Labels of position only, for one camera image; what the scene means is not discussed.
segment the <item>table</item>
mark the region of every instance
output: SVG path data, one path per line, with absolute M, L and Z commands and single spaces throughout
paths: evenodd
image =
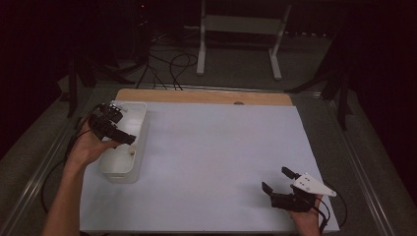
M 261 188 L 266 181 L 278 192 L 291 192 L 292 181 L 280 173 L 281 165 L 308 169 L 321 180 L 288 95 L 122 89 L 116 100 L 139 100 L 149 108 L 139 181 L 111 184 L 97 162 L 90 165 L 82 196 L 83 231 L 294 231 L 287 213 L 271 208 Z M 245 105 L 232 105 L 236 102 Z M 333 215 L 328 198 L 324 201 Z M 338 230 L 334 217 L 327 230 Z

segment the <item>metal stand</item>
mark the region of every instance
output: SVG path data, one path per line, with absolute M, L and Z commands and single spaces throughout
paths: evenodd
M 103 65 L 100 65 L 99 63 L 89 58 L 86 54 L 81 53 L 80 51 L 74 51 L 70 57 L 68 68 L 70 109 L 68 111 L 67 117 L 72 117 L 74 111 L 77 108 L 77 75 L 80 77 L 84 86 L 90 88 L 95 86 L 96 80 L 90 71 L 91 67 L 105 74 L 110 79 L 118 82 L 119 84 L 133 85 L 135 83 L 124 79 L 117 73 L 112 72 Z
M 298 93 L 320 82 L 327 81 L 325 88 L 322 91 L 322 98 L 324 100 L 332 100 L 339 91 L 339 103 L 337 109 L 337 120 L 343 130 L 346 130 L 346 112 L 347 112 L 347 94 L 349 90 L 349 78 L 351 74 L 351 66 L 345 65 L 338 69 L 327 71 L 316 76 L 307 83 L 296 88 L 287 89 L 286 93 Z
M 230 31 L 230 32 L 248 32 L 276 35 L 276 42 L 269 53 L 270 64 L 272 66 L 273 78 L 281 80 L 281 72 L 276 59 L 276 53 L 279 44 L 284 35 L 286 22 L 291 11 L 291 6 L 285 8 L 282 19 L 261 19 L 261 18 L 244 18 L 206 15 L 206 0 L 202 1 L 202 18 L 200 27 L 200 51 L 197 64 L 197 75 L 202 76 L 205 73 L 206 61 L 206 31 Z

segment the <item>stand leg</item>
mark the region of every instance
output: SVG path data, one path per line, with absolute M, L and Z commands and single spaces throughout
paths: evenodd
M 114 81 L 123 84 L 123 85 L 134 85 L 135 82 L 131 82 L 126 80 L 125 78 L 119 76 L 117 73 L 112 72 L 111 70 L 107 69 L 106 67 L 96 63 L 95 61 L 93 61 L 92 59 L 90 59 L 88 56 L 86 55 L 81 55 L 81 57 L 88 62 L 89 64 L 91 64 L 92 66 L 94 66 L 97 70 L 101 71 L 102 73 L 106 74 L 108 77 L 110 77 L 111 79 L 113 79 Z
M 335 98 L 337 92 L 341 88 L 341 80 L 344 76 L 344 73 L 344 70 L 339 69 L 336 73 L 334 73 L 333 77 L 328 78 L 328 83 L 322 90 L 322 98 L 324 100 L 332 100 Z
M 350 73 L 343 74 L 340 86 L 339 106 L 337 110 L 337 121 L 341 128 L 346 130 L 347 93 L 349 90 Z
M 282 16 L 281 25 L 279 27 L 278 34 L 276 35 L 276 42 L 273 48 L 269 49 L 269 59 L 270 65 L 272 66 L 273 78 L 280 81 L 282 79 L 281 71 L 279 69 L 278 60 L 276 59 L 276 53 L 278 52 L 279 44 L 282 41 L 284 36 L 286 22 L 288 20 L 289 13 L 291 11 L 291 6 L 288 5 L 285 9 L 285 13 Z
M 205 73 L 206 64 L 206 0 L 202 1 L 202 18 L 200 25 L 200 51 L 197 62 L 197 75 L 202 76 Z
M 70 118 L 77 108 L 77 70 L 74 55 L 71 55 L 70 63 L 68 65 L 68 87 L 70 109 L 67 117 Z
M 329 71 L 323 75 L 316 75 L 312 80 L 304 83 L 303 85 L 300 85 L 296 88 L 291 88 L 291 89 L 285 89 L 284 92 L 287 93 L 298 93 L 302 90 L 308 89 L 311 86 L 314 86 L 318 83 L 324 82 L 324 81 L 329 81 L 331 80 L 331 78 L 335 77 L 337 75 L 337 71 Z

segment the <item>white sheet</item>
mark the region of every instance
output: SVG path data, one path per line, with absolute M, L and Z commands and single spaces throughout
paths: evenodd
M 322 180 L 294 106 L 147 102 L 139 181 L 112 184 L 91 164 L 82 195 L 85 231 L 293 231 L 262 182 L 291 193 L 286 166 Z M 328 231 L 338 230 L 328 198 Z

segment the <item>finger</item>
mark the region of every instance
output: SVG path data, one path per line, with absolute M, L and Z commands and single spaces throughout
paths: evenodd
M 315 207 L 319 207 L 322 202 L 323 195 L 316 195 Z

